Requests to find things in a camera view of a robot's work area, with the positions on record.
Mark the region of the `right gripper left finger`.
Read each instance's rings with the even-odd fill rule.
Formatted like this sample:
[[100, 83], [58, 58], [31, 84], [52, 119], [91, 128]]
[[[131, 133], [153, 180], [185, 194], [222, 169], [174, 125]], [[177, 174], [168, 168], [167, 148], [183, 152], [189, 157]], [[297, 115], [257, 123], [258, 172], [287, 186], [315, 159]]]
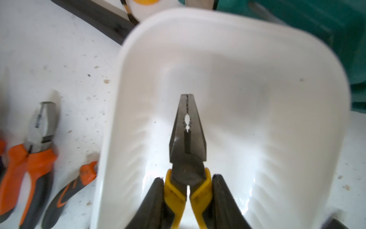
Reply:
[[158, 177], [126, 229], [168, 229], [165, 214], [164, 181]]

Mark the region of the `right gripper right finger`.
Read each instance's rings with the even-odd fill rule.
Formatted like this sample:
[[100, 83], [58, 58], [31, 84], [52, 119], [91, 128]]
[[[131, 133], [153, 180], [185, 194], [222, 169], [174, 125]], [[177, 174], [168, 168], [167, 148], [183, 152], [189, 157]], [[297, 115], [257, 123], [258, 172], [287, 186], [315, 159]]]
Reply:
[[211, 222], [210, 229], [249, 229], [251, 226], [243, 217], [225, 180], [220, 174], [215, 174], [212, 179], [213, 203], [209, 210]]

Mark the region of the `yellow black pliers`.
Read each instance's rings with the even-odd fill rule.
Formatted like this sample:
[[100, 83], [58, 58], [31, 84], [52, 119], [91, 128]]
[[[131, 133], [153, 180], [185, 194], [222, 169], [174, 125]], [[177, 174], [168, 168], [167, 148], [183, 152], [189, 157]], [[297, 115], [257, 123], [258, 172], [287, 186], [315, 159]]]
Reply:
[[205, 215], [213, 200], [211, 173], [205, 167], [206, 140], [193, 94], [182, 94], [169, 143], [172, 168], [164, 185], [164, 201], [173, 214], [171, 229], [177, 229], [189, 201], [201, 229], [209, 227]]

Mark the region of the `white plastic storage box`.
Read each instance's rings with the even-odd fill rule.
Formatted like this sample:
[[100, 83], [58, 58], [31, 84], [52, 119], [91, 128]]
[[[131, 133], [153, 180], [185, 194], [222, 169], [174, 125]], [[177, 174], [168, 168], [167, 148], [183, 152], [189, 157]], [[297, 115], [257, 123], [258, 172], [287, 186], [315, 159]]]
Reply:
[[254, 229], [319, 229], [350, 110], [337, 56], [287, 26], [166, 10], [123, 42], [101, 152], [93, 229], [123, 229], [156, 177], [182, 94], [193, 94], [206, 166]]

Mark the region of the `orange black combination pliers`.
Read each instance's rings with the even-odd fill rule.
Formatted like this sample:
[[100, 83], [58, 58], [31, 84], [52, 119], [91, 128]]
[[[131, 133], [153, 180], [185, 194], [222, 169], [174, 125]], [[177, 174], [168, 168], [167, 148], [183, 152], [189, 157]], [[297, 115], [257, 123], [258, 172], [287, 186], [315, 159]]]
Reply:
[[19, 227], [34, 229], [38, 224], [53, 185], [57, 156], [51, 145], [56, 127], [56, 104], [40, 102], [29, 122], [24, 142], [8, 150], [8, 166], [1, 168], [1, 222], [15, 210], [23, 177], [28, 173], [30, 192]]

